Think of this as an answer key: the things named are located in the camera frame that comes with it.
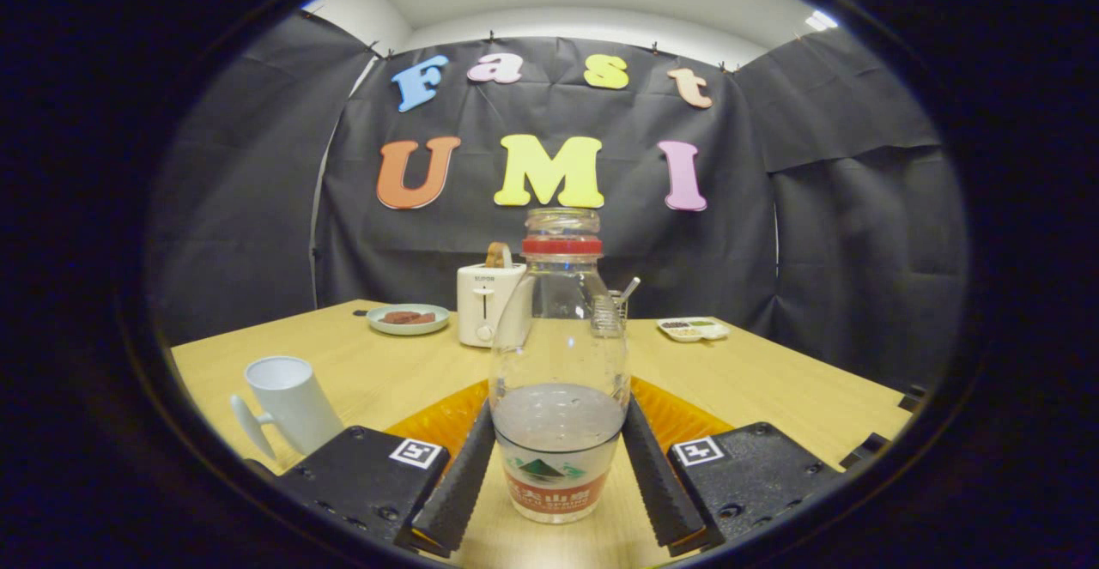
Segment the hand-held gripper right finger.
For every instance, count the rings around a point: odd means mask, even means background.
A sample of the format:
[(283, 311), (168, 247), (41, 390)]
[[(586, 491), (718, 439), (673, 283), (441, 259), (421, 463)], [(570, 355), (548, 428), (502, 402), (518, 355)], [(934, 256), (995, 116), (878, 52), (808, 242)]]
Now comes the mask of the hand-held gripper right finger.
[(656, 542), (674, 557), (739, 545), (845, 478), (771, 423), (732, 426), (637, 377), (622, 437)]

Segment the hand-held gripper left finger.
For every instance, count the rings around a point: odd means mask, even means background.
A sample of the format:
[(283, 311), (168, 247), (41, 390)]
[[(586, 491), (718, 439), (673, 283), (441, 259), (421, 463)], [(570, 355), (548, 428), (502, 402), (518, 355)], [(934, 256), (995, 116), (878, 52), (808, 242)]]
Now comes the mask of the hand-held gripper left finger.
[(282, 475), (256, 460), (247, 466), (360, 542), (447, 558), (462, 545), (493, 446), (480, 381), (385, 431), (349, 426)]

